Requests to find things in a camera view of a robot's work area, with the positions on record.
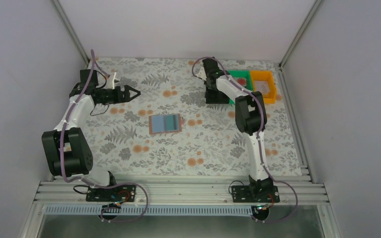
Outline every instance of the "black cable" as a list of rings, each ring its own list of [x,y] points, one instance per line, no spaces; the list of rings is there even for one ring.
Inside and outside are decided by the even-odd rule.
[[[96,108],[96,105],[94,105],[94,108],[93,108],[93,110],[90,112],[90,116],[98,116],[98,115],[101,115],[101,114],[104,114],[104,113],[106,113],[107,112],[107,110],[109,109],[109,104],[105,104],[105,106],[107,106],[106,107],[106,109],[104,110],[104,112],[102,112],[102,113],[97,113],[97,114],[93,114],[92,115],[92,113],[93,113],[93,111],[94,111],[94,109]]]
[[[231,182],[230,185],[229,185],[229,194],[232,194],[232,193],[230,192],[230,187],[231,187],[231,185],[232,185],[234,182],[239,182],[239,183],[241,183],[243,186],[245,186],[245,184],[244,184],[242,181],[240,181],[240,180],[234,180],[234,181]]]
[[[76,193],[79,193],[79,194],[81,194],[81,195],[86,195],[86,194],[87,194],[87,192],[81,192],[81,191],[76,190],[77,187],[86,187],[86,188],[88,188],[88,186],[86,186],[86,185],[75,185],[75,186],[72,188]]]
[[[102,88],[104,88],[105,86],[106,86],[106,84],[107,84],[107,78],[102,74],[102,72],[100,72],[100,71],[98,71],[98,70],[96,70],[101,76],[103,76],[103,78],[106,80],[105,82],[104,82],[104,84],[103,84],[103,86],[101,86],[101,87],[99,87],[99,88],[96,88],[96,89],[102,89]]]

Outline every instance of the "black mounting plate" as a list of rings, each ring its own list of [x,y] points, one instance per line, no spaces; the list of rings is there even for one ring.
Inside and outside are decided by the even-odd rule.
[[[118,202],[125,198],[126,193],[122,191],[128,191],[130,196],[126,202],[134,202],[136,195],[135,185],[122,185],[112,189],[103,188],[90,188],[88,187],[87,196],[85,200],[87,202]]]
[[[274,198],[274,203],[280,202],[280,195],[278,193],[277,186],[274,186],[274,191],[265,192],[264,194],[258,196],[256,199],[252,198],[251,192],[249,191],[249,186],[231,186],[231,193],[233,197],[233,202],[236,203],[271,203],[271,198],[268,194],[272,195],[272,197]]]

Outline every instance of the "tabletop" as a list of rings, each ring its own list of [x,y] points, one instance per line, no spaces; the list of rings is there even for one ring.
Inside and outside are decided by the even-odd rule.
[[[141,91],[131,102],[110,105],[83,128],[94,165],[126,175],[249,175],[249,155],[235,124],[235,107],[205,103],[203,81],[192,77],[193,59],[96,58],[116,85]],[[300,176],[300,163],[281,86],[269,61],[221,60],[227,70],[269,70],[277,87],[266,104],[266,161],[272,175]],[[94,114],[103,112],[98,105]],[[180,114],[182,131],[149,134],[151,115]]]

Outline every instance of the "red object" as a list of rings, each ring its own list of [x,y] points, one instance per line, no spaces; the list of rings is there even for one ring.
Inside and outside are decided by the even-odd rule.
[[[236,80],[240,85],[246,86],[246,79],[245,78],[238,78]]]

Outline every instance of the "floral tablecloth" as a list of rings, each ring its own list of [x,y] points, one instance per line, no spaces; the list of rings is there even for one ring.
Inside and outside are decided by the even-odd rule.
[[[94,165],[114,174],[240,176],[249,174],[246,142],[232,105],[207,105],[203,81],[191,75],[191,59],[97,58],[120,82],[141,91],[129,103],[110,105],[83,128]],[[295,144],[274,65],[268,61],[222,60],[228,70],[270,70],[275,104],[266,104],[266,160],[276,176],[301,175]],[[97,106],[95,113],[104,111]],[[182,131],[149,134],[148,117],[179,113]]]

